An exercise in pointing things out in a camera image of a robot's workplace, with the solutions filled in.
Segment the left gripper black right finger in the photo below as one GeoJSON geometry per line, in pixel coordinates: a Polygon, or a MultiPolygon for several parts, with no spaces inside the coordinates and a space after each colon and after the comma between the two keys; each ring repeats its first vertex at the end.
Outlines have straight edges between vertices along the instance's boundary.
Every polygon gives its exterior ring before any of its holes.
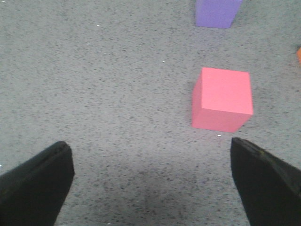
{"type": "Polygon", "coordinates": [[[301,224],[301,171],[254,143],[234,137],[230,164],[252,226],[301,224]]]}

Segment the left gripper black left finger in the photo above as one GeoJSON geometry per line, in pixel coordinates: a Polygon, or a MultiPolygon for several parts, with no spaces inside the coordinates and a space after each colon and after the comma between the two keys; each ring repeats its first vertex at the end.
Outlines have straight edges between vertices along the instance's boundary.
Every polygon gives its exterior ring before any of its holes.
{"type": "Polygon", "coordinates": [[[74,174],[72,150],[59,141],[1,175],[0,224],[54,225],[74,174]]]}

